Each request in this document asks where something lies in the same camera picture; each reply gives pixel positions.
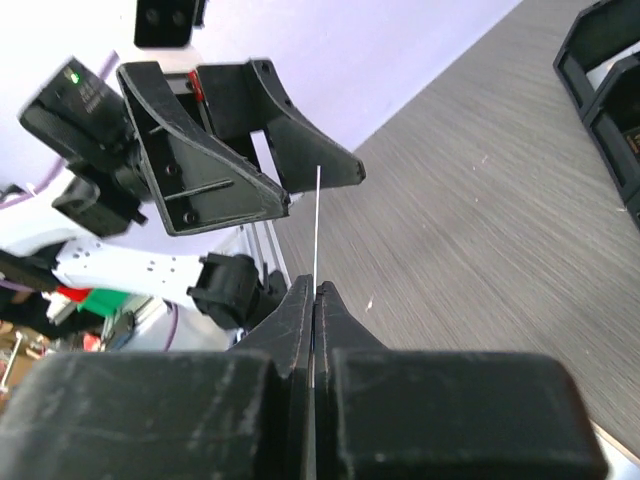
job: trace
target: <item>gray table surface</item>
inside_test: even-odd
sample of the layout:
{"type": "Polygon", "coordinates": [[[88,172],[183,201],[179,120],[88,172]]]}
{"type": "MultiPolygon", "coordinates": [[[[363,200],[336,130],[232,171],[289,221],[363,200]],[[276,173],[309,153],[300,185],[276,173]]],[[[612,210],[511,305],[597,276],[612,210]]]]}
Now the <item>gray table surface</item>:
{"type": "MultiPolygon", "coordinates": [[[[320,280],[395,348],[533,350],[640,450],[640,234],[553,69],[591,0],[524,0],[321,195],[320,280]]],[[[314,198],[276,229],[311,272],[314,198]]]]}

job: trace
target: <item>cable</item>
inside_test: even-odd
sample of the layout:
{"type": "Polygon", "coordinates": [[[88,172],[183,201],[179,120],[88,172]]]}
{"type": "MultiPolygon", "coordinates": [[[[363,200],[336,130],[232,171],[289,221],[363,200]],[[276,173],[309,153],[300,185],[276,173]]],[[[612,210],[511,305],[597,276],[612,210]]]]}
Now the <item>cable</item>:
{"type": "MultiPolygon", "coordinates": [[[[98,73],[98,78],[100,78],[101,80],[105,80],[109,76],[109,74],[113,71],[115,66],[118,64],[118,61],[119,61],[118,54],[115,51],[111,52],[111,54],[109,55],[109,58],[107,58],[107,61],[102,66],[102,69],[100,69],[100,73],[98,73]]],[[[47,176],[38,185],[36,185],[32,191],[28,193],[23,193],[20,196],[13,198],[11,200],[7,200],[4,203],[0,203],[0,210],[4,210],[5,208],[9,208],[19,203],[22,203],[25,200],[28,200],[38,195],[39,193],[41,193],[51,184],[51,182],[58,175],[60,175],[60,172],[65,168],[65,165],[66,165],[65,159],[62,157],[58,157],[56,164],[49,171],[47,176]]],[[[8,280],[0,280],[0,287],[6,288],[8,290],[15,290],[16,292],[33,292],[32,288],[25,287],[24,285],[13,283],[8,280]]]]}
{"type": "Polygon", "coordinates": [[[16,292],[33,292],[33,288],[25,287],[24,285],[13,283],[9,280],[0,280],[0,287],[6,288],[7,290],[14,290],[16,292]]]}
{"type": "Polygon", "coordinates": [[[164,344],[163,352],[168,352],[173,344],[173,341],[176,338],[176,332],[178,331],[178,322],[180,321],[180,309],[175,303],[170,303],[169,308],[171,309],[171,329],[169,330],[169,337],[167,337],[167,342],[164,344]]]}
{"type": "MultiPolygon", "coordinates": [[[[107,58],[107,61],[102,66],[102,69],[98,74],[98,78],[100,78],[101,80],[105,80],[109,76],[109,74],[113,71],[115,66],[118,64],[118,61],[119,61],[118,54],[115,51],[111,52],[111,54],[107,58]]],[[[31,192],[23,193],[16,198],[12,198],[11,200],[7,200],[4,203],[0,203],[0,210],[4,210],[5,208],[9,208],[19,203],[22,203],[25,200],[28,200],[29,198],[34,197],[39,193],[41,193],[51,184],[51,182],[58,175],[60,175],[60,172],[65,168],[65,165],[66,165],[65,159],[62,157],[58,157],[55,165],[49,171],[47,176],[38,185],[36,185],[31,192]]]]}

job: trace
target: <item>thin metal wire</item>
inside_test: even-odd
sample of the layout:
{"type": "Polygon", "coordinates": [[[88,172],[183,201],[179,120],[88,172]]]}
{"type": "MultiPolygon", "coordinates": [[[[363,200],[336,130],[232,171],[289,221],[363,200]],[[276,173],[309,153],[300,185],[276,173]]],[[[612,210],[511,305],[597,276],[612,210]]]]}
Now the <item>thin metal wire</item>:
{"type": "Polygon", "coordinates": [[[313,239],[313,286],[318,286],[318,225],[320,218],[320,177],[322,175],[322,167],[318,165],[316,177],[316,225],[315,235],[313,239]]]}

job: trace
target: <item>screw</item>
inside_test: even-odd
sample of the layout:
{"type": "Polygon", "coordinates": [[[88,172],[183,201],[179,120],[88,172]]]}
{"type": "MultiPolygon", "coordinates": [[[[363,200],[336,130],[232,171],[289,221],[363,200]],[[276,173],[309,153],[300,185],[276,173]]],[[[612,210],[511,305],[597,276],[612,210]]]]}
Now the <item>screw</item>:
{"type": "Polygon", "coordinates": [[[160,23],[160,13],[158,13],[155,8],[150,8],[149,10],[147,10],[145,16],[147,18],[147,22],[149,22],[154,27],[157,27],[160,23]]]}
{"type": "Polygon", "coordinates": [[[187,212],[182,216],[182,220],[184,220],[184,223],[186,223],[187,225],[195,223],[196,218],[196,214],[193,212],[187,212]]]}
{"type": "Polygon", "coordinates": [[[173,177],[174,175],[177,175],[178,173],[180,173],[180,168],[177,165],[171,164],[171,165],[167,165],[164,171],[167,175],[169,175],[170,177],[173,177]]]}
{"type": "Polygon", "coordinates": [[[185,23],[184,13],[181,11],[177,11],[173,14],[173,23],[178,27],[182,27],[185,23]]]}

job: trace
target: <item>black 3d-printed part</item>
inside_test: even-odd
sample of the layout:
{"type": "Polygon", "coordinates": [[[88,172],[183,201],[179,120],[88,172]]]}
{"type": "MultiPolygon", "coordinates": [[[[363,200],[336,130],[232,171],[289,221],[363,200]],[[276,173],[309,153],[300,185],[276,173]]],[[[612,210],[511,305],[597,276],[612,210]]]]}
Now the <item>black 3d-printed part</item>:
{"type": "Polygon", "coordinates": [[[300,276],[291,285],[280,306],[230,353],[265,350],[284,383],[281,445],[284,478],[298,479],[305,468],[306,429],[309,422],[309,379],[313,337],[313,279],[300,276]]]}
{"type": "Polygon", "coordinates": [[[209,0],[197,0],[196,14],[193,19],[193,26],[197,28],[204,27],[204,12],[209,0]]]}
{"type": "Polygon", "coordinates": [[[0,476],[282,478],[279,383],[261,352],[51,355],[0,421],[0,476]]]}
{"type": "Polygon", "coordinates": [[[640,61],[617,61],[598,89],[584,125],[596,144],[622,201],[640,189],[640,61]]]}
{"type": "Polygon", "coordinates": [[[380,340],[374,337],[347,310],[340,293],[331,282],[324,282],[317,289],[314,309],[314,374],[316,388],[316,425],[326,428],[316,429],[316,455],[318,480],[339,478],[337,446],[337,418],[335,397],[332,395],[333,367],[331,355],[335,349],[350,348],[362,350],[386,350],[380,340]]]}
{"type": "Polygon", "coordinates": [[[196,5],[198,0],[137,0],[137,2],[133,37],[136,47],[181,48],[187,46],[191,40],[196,14],[200,12],[196,5]]]}
{"type": "MultiPolygon", "coordinates": [[[[286,284],[281,289],[265,289],[253,258],[247,255],[210,253],[201,261],[200,277],[187,294],[224,330],[252,330],[280,305],[286,293],[286,284]]],[[[273,272],[267,280],[276,276],[273,272]]]]}
{"type": "Polygon", "coordinates": [[[141,168],[169,235],[288,215],[287,193],[185,111],[156,62],[118,69],[141,168]]]}
{"type": "Polygon", "coordinates": [[[294,106],[269,60],[196,69],[213,133],[227,142],[263,131],[284,189],[290,193],[359,185],[363,163],[294,106]]]}
{"type": "Polygon", "coordinates": [[[130,135],[120,95],[75,58],[45,84],[19,115],[20,124],[71,166],[111,172],[122,166],[130,135]]]}
{"type": "Polygon", "coordinates": [[[578,14],[553,66],[583,119],[596,91],[587,73],[640,41],[640,2],[605,0],[578,14]]]}
{"type": "Polygon", "coordinates": [[[0,272],[9,280],[37,292],[52,292],[59,280],[48,270],[34,265],[29,258],[16,257],[0,250],[0,272]]]}
{"type": "Polygon", "coordinates": [[[0,437],[13,440],[0,449],[0,471],[299,480],[315,447],[318,480],[606,478],[585,407],[556,361],[390,351],[333,284],[313,291],[310,275],[298,277],[224,354],[38,362],[0,421],[0,437]],[[323,413],[315,405],[313,429],[314,398],[323,413]]]}
{"type": "Polygon", "coordinates": [[[607,474],[573,380],[548,357],[335,350],[332,366],[342,470],[334,478],[607,474]]]}
{"type": "Polygon", "coordinates": [[[140,201],[117,187],[111,177],[87,166],[76,172],[51,206],[100,238],[125,233],[132,222],[147,221],[140,201]]]}

